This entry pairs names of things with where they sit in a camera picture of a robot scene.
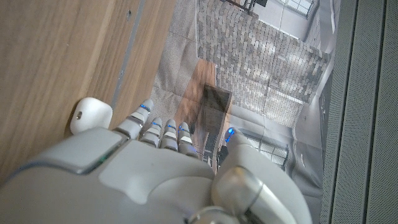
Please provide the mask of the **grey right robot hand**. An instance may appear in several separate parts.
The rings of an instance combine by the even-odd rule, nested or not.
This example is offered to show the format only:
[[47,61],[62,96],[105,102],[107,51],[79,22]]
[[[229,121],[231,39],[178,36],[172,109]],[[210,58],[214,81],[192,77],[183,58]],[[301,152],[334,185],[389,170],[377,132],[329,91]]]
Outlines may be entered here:
[[214,171],[188,126],[154,119],[144,101],[118,127],[48,148],[1,186],[2,223],[311,223],[294,181],[238,129]]

